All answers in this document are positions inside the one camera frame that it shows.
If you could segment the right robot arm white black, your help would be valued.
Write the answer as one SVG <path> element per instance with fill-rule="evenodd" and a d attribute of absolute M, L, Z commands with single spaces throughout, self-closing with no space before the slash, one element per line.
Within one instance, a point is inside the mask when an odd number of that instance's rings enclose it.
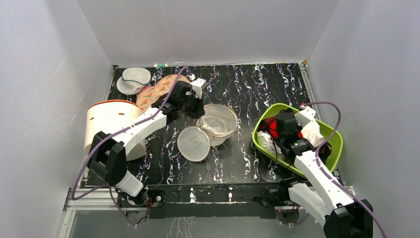
<path fill-rule="evenodd" d="M 276 144 L 281 153 L 293 161 L 315 191 L 305 183 L 292 182 L 279 191 L 285 205 L 301 205 L 322 226 L 327 238 L 371 238 L 372 206 L 358 202 L 352 192 L 342 187 L 319 160 L 312 144 L 299 136 L 301 122 L 294 114 L 280 112 L 275 116 Z"/>

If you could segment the white padded bra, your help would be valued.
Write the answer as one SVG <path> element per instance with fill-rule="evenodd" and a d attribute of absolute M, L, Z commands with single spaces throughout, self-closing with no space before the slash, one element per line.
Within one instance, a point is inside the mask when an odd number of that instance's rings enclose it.
<path fill-rule="evenodd" d="M 325 137 L 320 132 L 320 125 L 315 119 L 302 128 L 301 134 L 315 148 L 325 141 Z"/>

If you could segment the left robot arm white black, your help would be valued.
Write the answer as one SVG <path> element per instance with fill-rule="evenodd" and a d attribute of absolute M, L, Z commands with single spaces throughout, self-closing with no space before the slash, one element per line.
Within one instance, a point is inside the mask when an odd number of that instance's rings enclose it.
<path fill-rule="evenodd" d="M 92 141 L 87 167 L 108 185 L 122 190 L 135 206 L 143 206 L 148 193 L 143 183 L 127 169 L 128 154 L 141 141 L 160 130 L 181 115 L 198 119 L 205 114 L 202 92 L 207 82 L 198 78 L 191 83 L 179 81 L 173 84 L 170 92 L 162 95 L 143 114 L 122 128 L 106 134 L 99 131 Z"/>

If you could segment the white mesh laundry bag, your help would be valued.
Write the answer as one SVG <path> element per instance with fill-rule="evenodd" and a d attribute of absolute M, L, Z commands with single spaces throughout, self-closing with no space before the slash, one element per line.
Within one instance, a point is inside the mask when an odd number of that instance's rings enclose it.
<path fill-rule="evenodd" d="M 231 107 L 209 104 L 204 111 L 196 125 L 183 129 L 177 138 L 179 153 L 190 162 L 205 160 L 212 147 L 223 144 L 238 128 L 239 119 Z"/>

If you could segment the bright red black-trimmed bra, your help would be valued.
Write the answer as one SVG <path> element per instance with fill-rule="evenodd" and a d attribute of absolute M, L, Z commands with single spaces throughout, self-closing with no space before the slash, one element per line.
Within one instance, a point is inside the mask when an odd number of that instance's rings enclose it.
<path fill-rule="evenodd" d="M 269 117 L 264 119 L 258 128 L 258 131 L 263 131 L 269 133 L 270 136 L 274 138 L 274 140 L 278 139 L 278 132 L 276 131 L 276 121 L 275 117 Z"/>

